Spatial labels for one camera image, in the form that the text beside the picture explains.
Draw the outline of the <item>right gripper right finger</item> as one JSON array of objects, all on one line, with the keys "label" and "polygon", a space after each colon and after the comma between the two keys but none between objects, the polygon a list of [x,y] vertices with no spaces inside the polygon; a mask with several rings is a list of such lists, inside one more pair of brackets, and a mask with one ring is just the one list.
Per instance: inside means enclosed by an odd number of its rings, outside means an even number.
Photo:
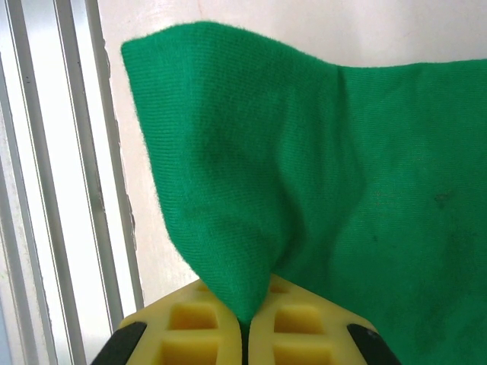
[{"label": "right gripper right finger", "polygon": [[366,319],[277,275],[253,317],[249,364],[398,364]]}]

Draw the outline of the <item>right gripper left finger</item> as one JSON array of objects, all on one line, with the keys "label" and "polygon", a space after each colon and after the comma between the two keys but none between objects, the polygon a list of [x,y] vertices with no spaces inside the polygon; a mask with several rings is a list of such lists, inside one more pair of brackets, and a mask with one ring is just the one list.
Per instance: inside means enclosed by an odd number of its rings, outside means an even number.
[{"label": "right gripper left finger", "polygon": [[127,316],[93,364],[241,364],[235,315],[194,281]]}]

